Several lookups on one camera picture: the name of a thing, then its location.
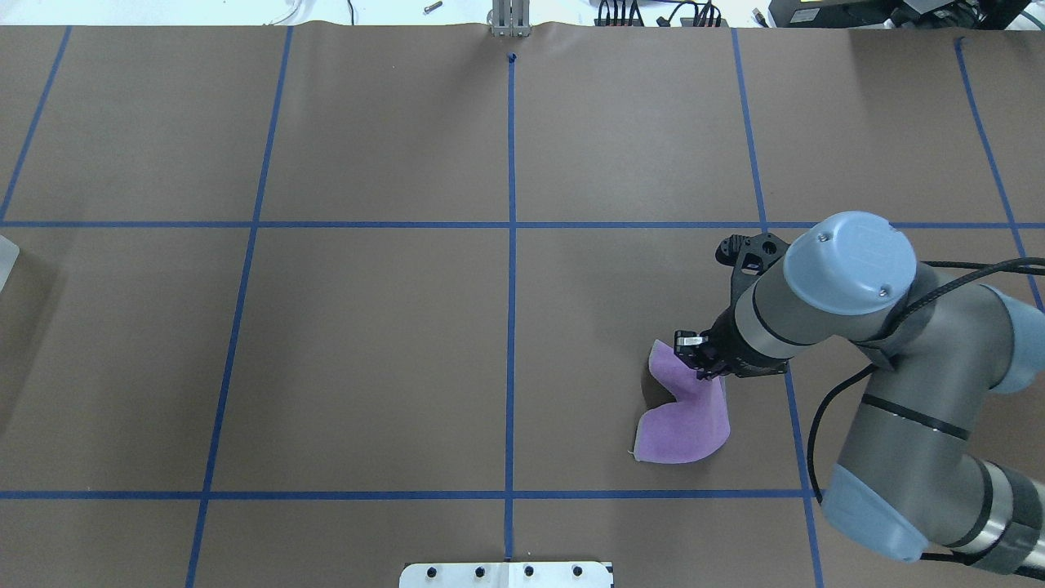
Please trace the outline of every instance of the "gray robot arm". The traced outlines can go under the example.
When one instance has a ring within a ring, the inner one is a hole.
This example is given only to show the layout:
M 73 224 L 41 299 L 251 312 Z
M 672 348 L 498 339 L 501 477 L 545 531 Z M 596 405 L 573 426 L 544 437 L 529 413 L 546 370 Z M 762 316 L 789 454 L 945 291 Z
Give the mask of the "gray robot arm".
M 676 333 L 676 355 L 700 377 L 777 374 L 834 335 L 877 367 L 823 499 L 828 521 L 896 560 L 935 543 L 974 567 L 1041 577 L 1045 487 L 966 449 L 986 396 L 1045 368 L 1045 315 L 970 283 L 897 328 L 953 276 L 919 263 L 867 212 L 836 214 L 790 246 L 771 234 L 734 244 L 729 309 L 709 331 Z

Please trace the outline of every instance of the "blue plastic cap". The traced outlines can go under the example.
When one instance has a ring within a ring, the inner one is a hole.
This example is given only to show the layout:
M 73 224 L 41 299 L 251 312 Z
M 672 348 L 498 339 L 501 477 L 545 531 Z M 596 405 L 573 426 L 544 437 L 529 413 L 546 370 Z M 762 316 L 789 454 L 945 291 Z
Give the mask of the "blue plastic cap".
M 900 301 L 918 258 L 907 236 L 870 212 L 839 212 L 799 236 L 784 255 L 796 296 L 821 311 L 865 315 Z
M 835 465 L 823 496 L 828 522 L 860 545 L 901 562 L 916 562 L 929 540 L 852 472 Z
M 1004 296 L 997 287 L 983 286 L 997 293 L 1013 323 L 1013 360 L 1005 377 L 991 392 L 1002 395 L 1018 393 L 1029 386 L 1035 376 L 1045 370 L 1045 314 Z

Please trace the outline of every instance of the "white object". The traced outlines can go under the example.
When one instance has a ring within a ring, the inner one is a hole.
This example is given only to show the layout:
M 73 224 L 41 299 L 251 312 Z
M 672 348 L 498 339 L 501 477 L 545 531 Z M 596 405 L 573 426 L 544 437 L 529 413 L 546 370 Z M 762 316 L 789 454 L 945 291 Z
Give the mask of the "white object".
M 603 562 L 412 564 L 399 588 L 612 588 L 612 569 Z
M 7 283 L 7 276 L 10 275 L 11 267 L 15 266 L 15 259 L 18 258 L 18 245 L 0 236 L 0 291 Z

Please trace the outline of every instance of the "folded cloth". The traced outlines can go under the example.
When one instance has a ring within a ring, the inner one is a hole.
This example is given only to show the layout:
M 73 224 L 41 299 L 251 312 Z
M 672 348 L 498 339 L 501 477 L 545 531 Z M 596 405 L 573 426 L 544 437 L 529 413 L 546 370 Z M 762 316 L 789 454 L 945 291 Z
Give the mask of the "folded cloth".
M 638 420 L 635 460 L 689 464 L 715 453 L 729 437 L 722 378 L 698 380 L 663 342 L 653 344 L 649 367 L 677 402 L 648 410 Z

